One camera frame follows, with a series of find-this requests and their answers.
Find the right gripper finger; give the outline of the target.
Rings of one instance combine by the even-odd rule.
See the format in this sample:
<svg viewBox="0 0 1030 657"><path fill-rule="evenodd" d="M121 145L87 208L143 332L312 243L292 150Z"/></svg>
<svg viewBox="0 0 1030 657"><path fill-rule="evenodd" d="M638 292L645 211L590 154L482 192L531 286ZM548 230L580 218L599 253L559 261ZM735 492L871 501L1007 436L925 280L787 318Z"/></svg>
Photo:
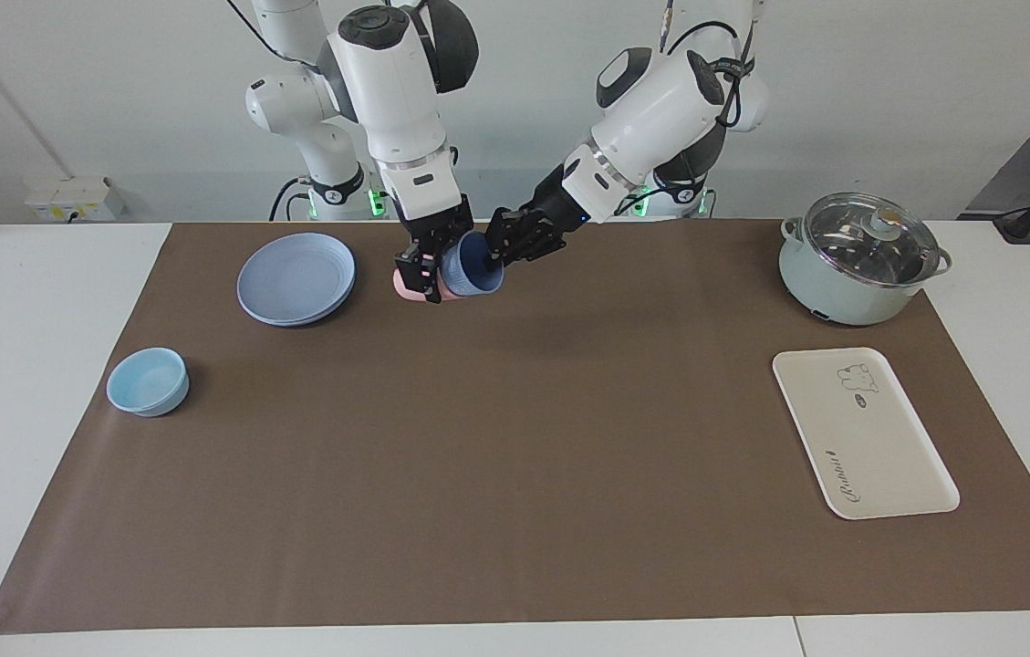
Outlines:
<svg viewBox="0 0 1030 657"><path fill-rule="evenodd" d="M407 246L398 253L394 267L401 270L405 287L423 292L423 254L418 246Z"/></svg>
<svg viewBox="0 0 1030 657"><path fill-rule="evenodd" d="M426 242L423 245L423 295L428 303L440 304L443 299L441 266L445 245Z"/></svg>

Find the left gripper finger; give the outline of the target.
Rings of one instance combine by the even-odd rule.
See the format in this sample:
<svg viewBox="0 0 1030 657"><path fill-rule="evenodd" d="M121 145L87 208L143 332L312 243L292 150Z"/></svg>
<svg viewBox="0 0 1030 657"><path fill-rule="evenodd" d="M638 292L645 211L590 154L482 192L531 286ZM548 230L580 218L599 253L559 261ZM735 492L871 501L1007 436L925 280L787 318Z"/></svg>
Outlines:
<svg viewBox="0 0 1030 657"><path fill-rule="evenodd" d="M490 248L524 248L533 243L533 214L527 209L496 208L488 224Z"/></svg>
<svg viewBox="0 0 1030 657"><path fill-rule="evenodd" d="M526 235L510 241L504 246L504 266L518 261L533 262L565 248L566 240L561 235Z"/></svg>

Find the pink plastic cup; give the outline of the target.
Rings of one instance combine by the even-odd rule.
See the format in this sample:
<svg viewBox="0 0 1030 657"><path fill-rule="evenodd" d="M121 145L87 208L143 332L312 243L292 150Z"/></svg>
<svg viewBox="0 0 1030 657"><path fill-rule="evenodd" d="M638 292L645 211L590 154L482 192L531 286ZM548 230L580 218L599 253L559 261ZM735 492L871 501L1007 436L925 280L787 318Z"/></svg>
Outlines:
<svg viewBox="0 0 1030 657"><path fill-rule="evenodd" d="M438 283L438 291L442 302L452 302L452 300L460 299L459 296L454 295L448 287L445 286L444 280L441 278L441 274L435 275L435 282ZM414 291L408 287L405 287L403 283L403 277L401 270L394 267L393 271L393 285L394 292L397 292L401 298L409 300L409 302L427 302L428 298L424 296L421 291Z"/></svg>

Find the blue plastic cup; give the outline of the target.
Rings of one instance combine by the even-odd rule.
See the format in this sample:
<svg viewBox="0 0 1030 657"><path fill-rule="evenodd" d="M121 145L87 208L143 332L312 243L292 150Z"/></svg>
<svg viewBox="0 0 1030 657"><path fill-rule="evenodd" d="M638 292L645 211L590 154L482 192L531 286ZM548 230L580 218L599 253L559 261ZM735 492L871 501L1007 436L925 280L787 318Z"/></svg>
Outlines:
<svg viewBox="0 0 1030 657"><path fill-rule="evenodd" d="M489 295L504 283L504 266L491 258L484 234L472 230L443 251L440 276L454 296Z"/></svg>

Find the cream rabbit print tray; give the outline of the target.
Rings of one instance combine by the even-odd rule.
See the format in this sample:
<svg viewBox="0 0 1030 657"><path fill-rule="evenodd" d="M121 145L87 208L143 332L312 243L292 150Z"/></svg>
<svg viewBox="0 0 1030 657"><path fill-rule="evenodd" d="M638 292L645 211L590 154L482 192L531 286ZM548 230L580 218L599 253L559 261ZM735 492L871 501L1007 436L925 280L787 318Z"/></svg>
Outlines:
<svg viewBox="0 0 1030 657"><path fill-rule="evenodd" d="M772 372L820 494L847 521L957 510L960 490L885 355L808 349Z"/></svg>

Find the pale blue plate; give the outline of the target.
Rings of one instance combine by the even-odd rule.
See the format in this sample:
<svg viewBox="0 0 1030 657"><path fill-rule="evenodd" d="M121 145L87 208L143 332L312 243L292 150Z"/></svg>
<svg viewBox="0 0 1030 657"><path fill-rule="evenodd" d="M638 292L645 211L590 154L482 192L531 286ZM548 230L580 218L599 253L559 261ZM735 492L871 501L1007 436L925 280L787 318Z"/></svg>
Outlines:
<svg viewBox="0 0 1030 657"><path fill-rule="evenodd" d="M355 287L355 255L338 238L315 232L261 246L241 266L236 299L249 317L269 326L315 323L343 305Z"/></svg>

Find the brown table mat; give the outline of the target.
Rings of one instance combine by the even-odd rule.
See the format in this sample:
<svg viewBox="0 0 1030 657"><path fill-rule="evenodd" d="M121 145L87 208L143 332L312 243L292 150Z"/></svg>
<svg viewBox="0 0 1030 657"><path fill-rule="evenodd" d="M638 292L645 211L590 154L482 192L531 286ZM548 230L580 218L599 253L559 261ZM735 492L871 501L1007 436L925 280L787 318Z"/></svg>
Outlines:
<svg viewBox="0 0 1030 657"><path fill-rule="evenodd" d="M772 221L597 224L497 293L394 295L392 224L309 328L240 309L288 224L177 224L113 358L175 349L188 399L102 392L0 586L0 632L1030 609L1030 475L926 297L823 323ZM847 521L777 354L871 348L949 466L949 513Z"/></svg>

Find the light blue bowl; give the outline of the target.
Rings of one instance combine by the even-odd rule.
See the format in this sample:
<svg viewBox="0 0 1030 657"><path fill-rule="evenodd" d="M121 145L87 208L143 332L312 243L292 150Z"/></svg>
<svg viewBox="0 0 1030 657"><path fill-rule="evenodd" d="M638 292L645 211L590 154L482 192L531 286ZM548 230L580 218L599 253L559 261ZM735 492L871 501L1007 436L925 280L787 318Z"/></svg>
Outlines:
<svg viewBox="0 0 1030 657"><path fill-rule="evenodd" d="M134 352L114 367L105 392L115 408L140 417L159 417L176 409L188 396L188 366L168 348Z"/></svg>

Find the pale green electric pot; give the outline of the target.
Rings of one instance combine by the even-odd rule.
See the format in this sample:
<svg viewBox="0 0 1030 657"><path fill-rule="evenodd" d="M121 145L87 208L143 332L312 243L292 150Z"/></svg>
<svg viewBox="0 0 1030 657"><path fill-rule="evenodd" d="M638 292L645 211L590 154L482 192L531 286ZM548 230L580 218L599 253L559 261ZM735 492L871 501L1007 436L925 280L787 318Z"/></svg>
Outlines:
<svg viewBox="0 0 1030 657"><path fill-rule="evenodd" d="M811 315L830 323L847 326L870 326L886 323L897 317L931 280L918 286L885 288L869 286L853 277L839 273L820 257L799 237L803 217L794 217L780 224L783 245L778 257L778 270L786 290ZM948 250L950 262L952 257ZM949 273L952 266L943 274Z"/></svg>

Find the glass pot lid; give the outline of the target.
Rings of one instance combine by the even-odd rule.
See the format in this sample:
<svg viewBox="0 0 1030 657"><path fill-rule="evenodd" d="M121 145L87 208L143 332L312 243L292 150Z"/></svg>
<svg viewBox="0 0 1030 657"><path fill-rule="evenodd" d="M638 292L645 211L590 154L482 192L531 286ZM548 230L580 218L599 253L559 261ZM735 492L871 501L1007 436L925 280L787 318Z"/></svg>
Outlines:
<svg viewBox="0 0 1030 657"><path fill-rule="evenodd" d="M918 286L952 266L927 224L901 205L868 193L820 198L797 232L839 273L869 286Z"/></svg>

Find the white power strip box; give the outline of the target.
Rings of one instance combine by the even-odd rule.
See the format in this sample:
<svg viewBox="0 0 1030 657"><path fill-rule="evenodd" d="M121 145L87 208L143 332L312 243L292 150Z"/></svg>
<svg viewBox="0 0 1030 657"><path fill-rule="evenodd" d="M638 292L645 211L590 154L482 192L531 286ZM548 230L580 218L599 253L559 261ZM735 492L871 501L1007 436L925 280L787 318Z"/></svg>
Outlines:
<svg viewBox="0 0 1030 657"><path fill-rule="evenodd" d="M35 219L65 222L117 222L126 204L109 176L24 176L24 204Z"/></svg>

